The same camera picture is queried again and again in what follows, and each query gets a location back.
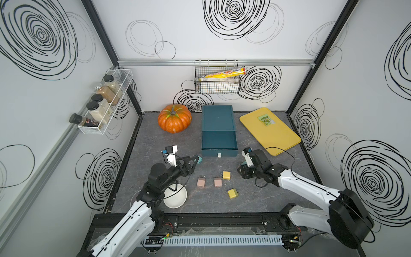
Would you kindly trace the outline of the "pink plug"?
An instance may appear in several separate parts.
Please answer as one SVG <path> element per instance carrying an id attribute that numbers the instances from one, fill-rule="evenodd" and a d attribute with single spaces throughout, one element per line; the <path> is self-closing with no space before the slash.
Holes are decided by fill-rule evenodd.
<path id="1" fill-rule="evenodd" d="M 215 187 L 222 187 L 222 178 L 221 177 L 216 177 L 214 178 L 214 186 Z"/>
<path id="2" fill-rule="evenodd" d="M 199 177 L 198 181 L 197 181 L 197 187 L 204 188 L 205 185 L 206 185 L 206 179 L 202 178 L 202 177 Z"/>

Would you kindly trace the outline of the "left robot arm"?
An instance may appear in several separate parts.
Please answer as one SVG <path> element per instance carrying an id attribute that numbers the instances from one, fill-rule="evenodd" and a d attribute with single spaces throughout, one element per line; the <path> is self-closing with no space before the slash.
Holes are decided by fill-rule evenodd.
<path id="1" fill-rule="evenodd" d="M 154 164 L 148 181 L 133 203 L 130 210 L 115 227 L 94 245 L 91 250 L 81 250 L 79 257 L 128 257 L 154 230 L 162 227 L 164 212 L 157 209 L 166 199 L 165 191 L 177 185 L 179 177 L 190 178 L 202 157 L 179 157 L 175 154 L 175 164 L 167 168 L 163 163 Z"/>

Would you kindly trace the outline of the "teal drawer cabinet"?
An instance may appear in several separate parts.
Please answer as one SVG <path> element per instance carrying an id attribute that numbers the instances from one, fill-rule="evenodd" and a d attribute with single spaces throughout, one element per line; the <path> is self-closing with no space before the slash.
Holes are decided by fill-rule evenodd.
<path id="1" fill-rule="evenodd" d="M 238 155 L 234 112 L 231 105 L 202 108 L 203 157 L 235 157 Z"/>

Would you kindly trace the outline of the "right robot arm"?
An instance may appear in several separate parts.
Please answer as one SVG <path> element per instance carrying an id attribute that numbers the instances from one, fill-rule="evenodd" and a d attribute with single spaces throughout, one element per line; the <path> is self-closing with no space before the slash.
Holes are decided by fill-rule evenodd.
<path id="1" fill-rule="evenodd" d="M 292 168 L 273 164 L 259 149 L 246 147 L 241 154 L 245 159 L 238 168 L 242 178 L 263 179 L 267 184 L 298 194 L 318 207 L 309 209 L 289 203 L 281 213 L 294 226 L 328 233 L 351 249 L 358 249 L 372 233 L 374 221 L 354 191 L 347 188 L 340 191 L 311 181 Z"/>

